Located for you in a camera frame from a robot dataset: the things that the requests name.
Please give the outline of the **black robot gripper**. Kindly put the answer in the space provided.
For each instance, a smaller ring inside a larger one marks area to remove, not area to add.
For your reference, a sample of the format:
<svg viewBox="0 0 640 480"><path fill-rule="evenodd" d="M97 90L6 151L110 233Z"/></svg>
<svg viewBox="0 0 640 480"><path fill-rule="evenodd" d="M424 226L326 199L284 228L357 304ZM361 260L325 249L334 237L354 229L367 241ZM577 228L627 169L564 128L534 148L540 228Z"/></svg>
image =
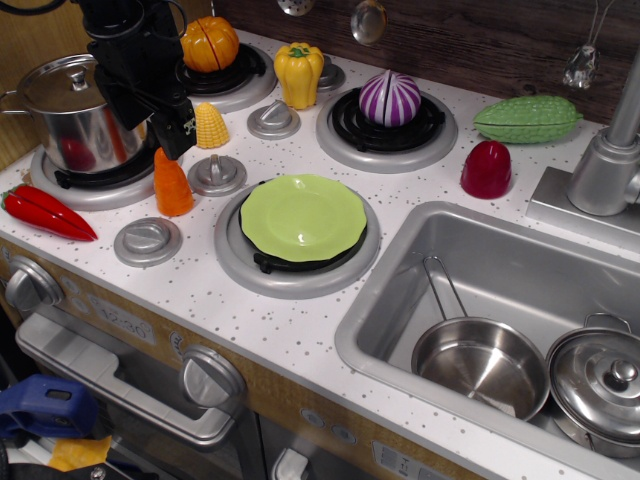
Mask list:
<svg viewBox="0 0 640 480"><path fill-rule="evenodd" d="M170 160L196 145L194 108L177 79L186 18L176 1L88 1L89 53L102 96L127 129L151 125Z"/></svg>

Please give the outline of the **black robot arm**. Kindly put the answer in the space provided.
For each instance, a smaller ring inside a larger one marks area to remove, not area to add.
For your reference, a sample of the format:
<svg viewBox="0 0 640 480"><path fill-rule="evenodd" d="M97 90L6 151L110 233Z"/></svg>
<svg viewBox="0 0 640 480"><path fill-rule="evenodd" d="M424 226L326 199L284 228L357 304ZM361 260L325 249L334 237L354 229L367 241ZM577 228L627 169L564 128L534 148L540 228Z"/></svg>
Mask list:
<svg viewBox="0 0 640 480"><path fill-rule="evenodd" d="M95 79L112 113L128 130L148 121L166 156L196 143L195 113L178 79L183 60L176 1L80 1Z"/></svg>

